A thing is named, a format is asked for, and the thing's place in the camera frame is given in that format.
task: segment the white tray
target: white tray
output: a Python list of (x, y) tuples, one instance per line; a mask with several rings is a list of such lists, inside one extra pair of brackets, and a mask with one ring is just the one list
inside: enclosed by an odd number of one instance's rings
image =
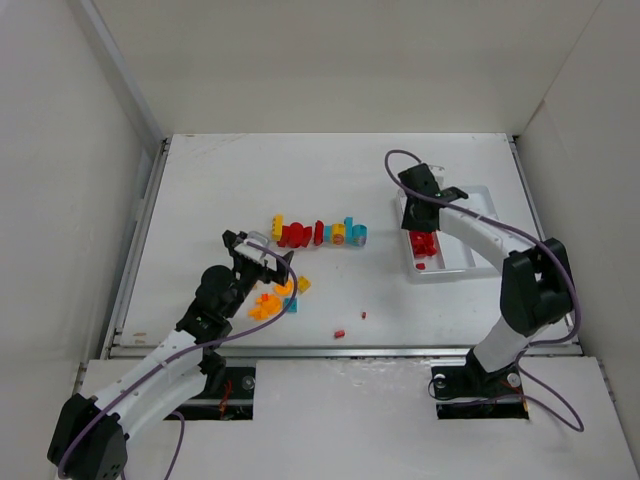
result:
[[(495, 218), (496, 214), (489, 189), (483, 185), (460, 187), (469, 194), (467, 200), (456, 200), (460, 206), (471, 208), (482, 213), (485, 217)], [(399, 190), (396, 197), (396, 211), (399, 225), (407, 204), (404, 191)], [(446, 233), (434, 233), (438, 253), (433, 257), (414, 258), (409, 232), (400, 230), (404, 256), (407, 262), (409, 278), (415, 283), (448, 282), (465, 278), (497, 276), (498, 271), (478, 253), (458, 239)], [(423, 263), (423, 270), (416, 265)]]

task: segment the yellow block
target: yellow block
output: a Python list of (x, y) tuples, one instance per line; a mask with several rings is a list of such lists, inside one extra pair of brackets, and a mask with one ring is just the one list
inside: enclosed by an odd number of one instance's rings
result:
[(283, 218), (280, 214), (273, 217), (273, 221), (271, 222), (271, 237), (276, 242), (279, 242), (282, 238), (282, 222)]
[(344, 226), (344, 223), (334, 223), (331, 225), (331, 243), (334, 245), (343, 245), (346, 234), (347, 227)]
[(300, 293), (304, 293), (311, 288), (311, 282), (306, 277), (300, 277), (298, 279), (298, 290)]

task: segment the white wall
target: white wall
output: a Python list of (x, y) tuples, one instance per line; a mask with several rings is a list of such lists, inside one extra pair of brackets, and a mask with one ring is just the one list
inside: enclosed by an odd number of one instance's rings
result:
[(568, 246), (585, 350), (640, 464), (640, 2), (603, 0), (518, 142), (545, 232)]
[(96, 0), (165, 133), (521, 133), (599, 0)]
[(105, 313), (141, 144), (64, 0), (0, 0), (0, 465), (46, 450)]

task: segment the red block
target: red block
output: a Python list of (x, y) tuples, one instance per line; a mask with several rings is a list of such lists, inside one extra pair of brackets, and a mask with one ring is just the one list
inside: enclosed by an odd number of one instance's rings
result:
[(414, 258), (433, 257), (438, 250), (432, 233), (409, 232)]
[(282, 227), (282, 237), (278, 241), (278, 246), (284, 248), (289, 241), (289, 227)]
[(324, 242), (324, 223), (318, 220), (316, 222), (316, 231), (313, 237), (313, 244), (315, 246), (320, 246), (322, 245), (322, 242)]
[(294, 222), (289, 226), (289, 246), (298, 248), (302, 245), (302, 236), (304, 235), (304, 227), (301, 223)]
[(304, 231), (302, 233), (302, 246), (307, 248), (309, 242), (311, 241), (311, 237), (313, 236), (313, 227), (304, 227)]

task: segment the white table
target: white table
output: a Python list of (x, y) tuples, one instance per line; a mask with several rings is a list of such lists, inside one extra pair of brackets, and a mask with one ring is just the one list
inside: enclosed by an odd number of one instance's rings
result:
[[(202, 272), (230, 265), (226, 230), (270, 232), (285, 224), (341, 222), (369, 229), (363, 249), (297, 249), (293, 267), (309, 278), (298, 313), (233, 347), (455, 347), (479, 342), (499, 317), (500, 279), (413, 285), (406, 275), (384, 154), (408, 149), (443, 167), (445, 185), (486, 185), (501, 220), (531, 233), (534, 221), (502, 134), (177, 135), (119, 338), (125, 347), (157, 345), (193, 299)], [(395, 171), (412, 160), (392, 159)], [(255, 326), (252, 300), (232, 320), (234, 332)], [(362, 320), (361, 312), (367, 312)], [(346, 330), (335, 340), (337, 329)], [(566, 333), (559, 323), (548, 338)]]
[[(132, 360), (91, 361), (86, 396)], [(172, 480), (633, 480), (637, 474), (593, 358), (528, 358), (523, 366), (578, 410), (575, 433), (535, 405), (525, 420), (437, 420), (425, 360), (258, 362), (254, 419), (187, 422)], [(527, 393), (568, 415), (539, 386)], [(178, 422), (129, 445), (127, 477), (164, 478)]]

